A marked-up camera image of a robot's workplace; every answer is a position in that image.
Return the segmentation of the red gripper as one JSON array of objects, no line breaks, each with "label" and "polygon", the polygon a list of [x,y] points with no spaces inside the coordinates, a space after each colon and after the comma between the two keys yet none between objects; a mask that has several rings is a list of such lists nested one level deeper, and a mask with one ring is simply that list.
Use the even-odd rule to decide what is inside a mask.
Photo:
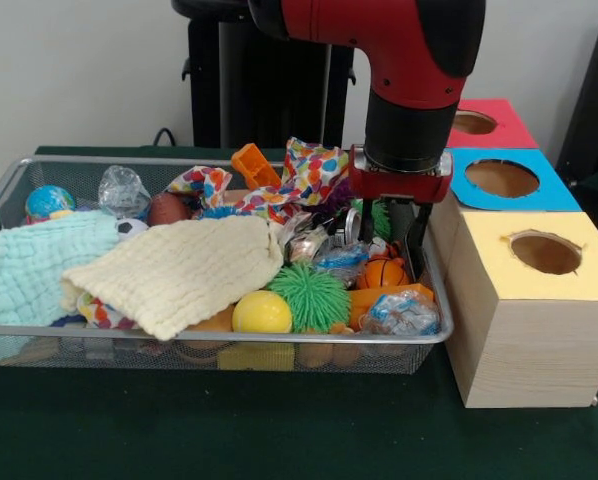
[{"label": "red gripper", "polygon": [[416,203],[417,212],[406,236],[410,269],[418,280],[425,269],[423,241],[433,204],[447,195],[452,181],[452,153],[443,152],[437,166],[424,172],[392,172],[374,165],[363,147],[353,145],[349,151],[351,190],[362,200],[360,239],[370,244],[374,238],[374,200],[401,199]]}]

